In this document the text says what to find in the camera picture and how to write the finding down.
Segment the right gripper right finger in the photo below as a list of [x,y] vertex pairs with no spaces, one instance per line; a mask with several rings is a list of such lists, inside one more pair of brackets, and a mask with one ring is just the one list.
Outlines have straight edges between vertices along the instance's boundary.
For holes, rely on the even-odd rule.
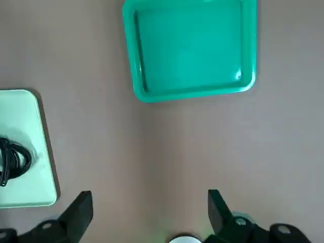
[[276,223],[268,230],[244,216],[235,216],[219,190],[208,190],[208,216],[214,231],[205,242],[227,243],[307,243],[308,237],[297,227]]

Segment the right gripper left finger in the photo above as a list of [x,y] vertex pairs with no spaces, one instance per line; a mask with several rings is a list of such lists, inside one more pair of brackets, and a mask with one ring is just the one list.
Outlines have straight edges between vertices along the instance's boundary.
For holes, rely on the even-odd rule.
[[92,219],[92,193],[82,191],[57,219],[43,221],[21,235],[13,228],[1,229],[1,242],[79,242]]

